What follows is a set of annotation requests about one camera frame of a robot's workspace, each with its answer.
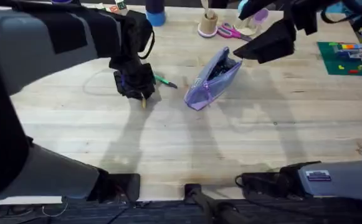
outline blue container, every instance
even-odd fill
[[[81,5],[80,0],[50,0],[52,4],[78,4]]]
[[[146,17],[152,26],[162,26],[166,22],[164,0],[146,0]]]

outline pen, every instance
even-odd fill
[[[162,82],[162,83],[164,83],[164,84],[166,84],[166,85],[168,85],[168,86],[170,86],[170,87],[178,88],[178,86],[176,86],[174,83],[169,82],[168,80],[164,79],[163,77],[160,77],[160,76],[158,76],[158,75],[155,75],[155,78],[156,78],[157,80],[159,80],[160,82]]]
[[[146,108],[146,99],[145,99],[145,97],[142,98],[142,108],[143,109]]]

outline wire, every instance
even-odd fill
[[[179,203],[176,203],[175,205],[163,205],[163,206],[159,206],[159,207],[151,207],[149,205],[151,205],[153,202],[150,201],[144,205],[140,205],[140,204],[136,204],[134,206],[134,208],[139,208],[139,209],[164,209],[164,208],[178,208],[179,206],[181,205],[184,205],[184,202],[179,202]]]
[[[139,59],[144,60],[144,59],[148,58],[148,57],[149,57],[149,54],[150,54],[150,52],[151,52],[151,49],[153,49],[153,46],[154,46],[154,44],[155,44],[155,32],[154,32],[153,29],[151,30],[151,34],[152,34],[153,36],[152,36],[152,38],[151,38],[151,42],[150,42],[149,49],[148,49],[148,51],[147,51],[147,53],[146,53],[145,56],[142,56],[142,57],[138,56]]]
[[[326,15],[326,10],[327,8],[323,9],[322,12],[320,12],[320,17],[322,18],[322,20],[328,24],[336,24],[336,23],[339,23],[339,22],[345,22],[345,21],[348,21],[350,19],[355,19],[357,18],[358,16],[360,16],[359,14],[356,14],[356,13],[352,13],[351,15],[349,16],[346,16],[345,18],[342,18],[338,21],[333,21],[331,19],[329,19],[329,17]]]
[[[349,10],[362,14],[362,6],[355,0],[342,0],[342,2]]]
[[[29,223],[29,222],[32,222],[32,221],[34,221],[34,220],[38,220],[38,219],[40,219],[40,218],[45,218],[45,217],[31,218],[31,219],[29,219],[29,220],[26,220],[26,221],[23,221],[23,222],[19,222],[19,223],[17,223],[17,224]]]
[[[58,214],[55,214],[55,215],[49,215],[49,214],[46,214],[45,205],[44,205],[44,206],[42,206],[42,213],[48,217],[58,217],[59,215],[63,214],[66,211],[68,206],[69,206],[69,203],[66,203],[66,206],[64,207],[64,209],[61,212],[59,212]]]
[[[5,215],[0,216],[0,218],[18,218],[18,217],[23,217],[25,215],[28,215],[30,213],[32,213],[33,211],[35,211],[36,207],[31,207],[28,209],[25,209],[25,212],[21,212],[21,213],[17,213],[15,215],[8,215],[9,211],[11,211],[12,213],[15,213],[12,209],[12,207],[9,207],[8,210],[6,211]]]
[[[238,179],[241,178],[240,175],[238,175],[235,178],[235,183],[237,186],[242,186],[242,189],[245,189],[246,186],[241,185],[240,183],[238,183]],[[287,209],[287,208],[283,208],[283,207],[278,207],[278,206],[274,206],[274,205],[266,205],[260,202],[256,202],[254,200],[248,199],[247,196],[245,195],[245,193],[243,192],[244,198],[247,202],[259,206],[259,207],[263,207],[263,208],[268,208],[268,209],[272,209],[272,210],[278,210],[281,212],[288,212],[288,213],[294,213],[297,215],[304,215],[306,217],[310,217],[310,218],[352,218],[355,220],[362,220],[362,215],[350,215],[350,214],[339,214],[339,213],[310,213],[310,212],[302,212],[302,211],[298,211],[298,210],[293,210],[293,209]]]
[[[281,6],[279,6],[279,8],[277,9],[278,11],[280,11],[283,7],[284,7],[284,3],[281,5]]]
[[[112,219],[110,219],[109,222],[107,222],[107,224],[111,224],[113,223],[118,217],[120,217],[124,212],[126,212],[128,209],[130,209],[131,207],[128,208],[124,208],[122,211],[118,212],[117,215],[115,215]]]

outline pink scissors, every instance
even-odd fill
[[[225,38],[238,38],[246,41],[251,41],[252,39],[244,34],[241,34],[239,31],[235,30],[229,23],[224,22],[220,27],[218,27],[217,33],[221,37]]]

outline purple pencil case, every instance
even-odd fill
[[[188,92],[185,94],[185,103],[195,110],[201,110],[228,87],[237,71],[242,65],[242,61],[236,62],[228,57],[229,48],[224,47],[200,72],[194,80]]]

